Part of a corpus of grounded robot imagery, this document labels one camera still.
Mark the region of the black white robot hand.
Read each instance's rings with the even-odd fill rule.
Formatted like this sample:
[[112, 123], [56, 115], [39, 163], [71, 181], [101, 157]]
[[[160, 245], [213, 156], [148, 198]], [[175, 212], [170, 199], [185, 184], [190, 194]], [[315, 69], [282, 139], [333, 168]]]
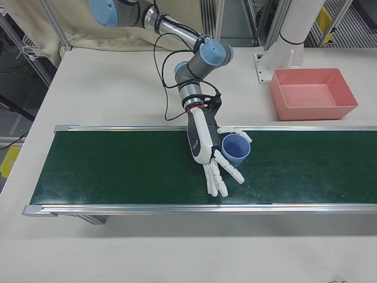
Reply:
[[236, 169], [252, 151], [249, 135], [234, 127], [219, 127], [213, 113], [200, 106], [187, 112], [187, 137], [193, 159], [203, 166], [208, 194], [228, 196], [219, 166], [239, 184], [244, 177]]

